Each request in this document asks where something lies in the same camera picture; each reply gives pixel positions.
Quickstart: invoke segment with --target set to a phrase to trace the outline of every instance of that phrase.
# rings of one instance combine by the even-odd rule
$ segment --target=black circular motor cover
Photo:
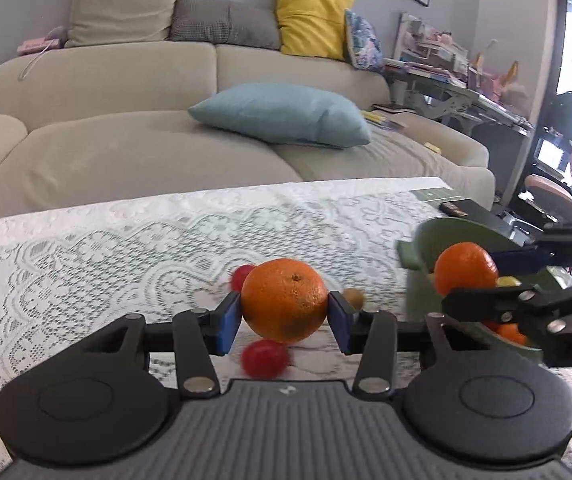
[[[527,463],[572,436],[572,389],[508,351],[449,352],[409,384],[403,411],[433,446],[473,463]]]
[[[115,354],[81,353],[2,388],[0,437],[30,462],[90,465],[142,446],[167,412],[164,387],[146,371]]]

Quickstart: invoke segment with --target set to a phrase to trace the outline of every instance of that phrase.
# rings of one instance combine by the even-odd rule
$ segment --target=white lace tablecloth
[[[438,215],[403,190],[422,187],[415,180],[209,190],[0,219],[0,388],[126,313],[155,322],[214,308],[234,269],[278,257],[309,263],[330,290],[363,288],[368,302],[403,319],[395,240]],[[223,388],[243,377],[240,349],[256,337],[242,323],[231,354],[213,358]],[[338,351],[324,324],[293,348],[285,378],[351,381],[358,361]],[[403,386],[418,360],[406,354],[399,364]],[[169,356],[153,356],[151,370],[173,384]],[[572,385],[572,370],[562,373]],[[572,463],[572,443],[565,458]],[[8,461],[0,440],[0,468]]]

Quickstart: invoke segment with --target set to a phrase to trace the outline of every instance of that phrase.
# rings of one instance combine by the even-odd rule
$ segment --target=beige sofa
[[[170,192],[398,176],[440,176],[486,208],[492,202],[485,147],[413,114],[399,116],[403,135],[378,130],[367,146],[331,150],[269,146],[185,111],[251,81],[314,86],[360,108],[389,102],[381,76],[346,63],[170,41],[49,52],[20,80],[28,62],[0,66],[0,217]]]

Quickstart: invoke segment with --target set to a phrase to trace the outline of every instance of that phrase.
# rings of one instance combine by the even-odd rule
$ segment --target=orange
[[[326,317],[328,290],[315,270],[280,258],[255,267],[242,287],[242,314],[255,333],[280,343],[296,343]]]
[[[499,325],[494,331],[508,341],[512,341],[513,343],[517,343],[519,345],[528,346],[528,338],[519,331],[517,323]]]
[[[435,288],[445,296],[453,288],[494,288],[499,273],[479,245],[461,242],[443,251],[435,263]]]

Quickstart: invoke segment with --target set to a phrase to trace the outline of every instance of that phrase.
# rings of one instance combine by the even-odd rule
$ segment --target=sofa backrest
[[[217,91],[210,43],[156,41],[65,48],[0,66],[0,114],[29,131],[118,112],[186,110]]]
[[[390,102],[388,85],[374,72],[318,57],[285,56],[276,50],[217,46],[217,91],[251,82],[312,86],[350,99],[361,109]]]
[[[187,110],[248,82],[289,82],[336,92],[360,108],[389,102],[383,77],[330,59],[210,43],[156,41],[65,48],[0,66],[0,114],[29,132],[119,112]]]

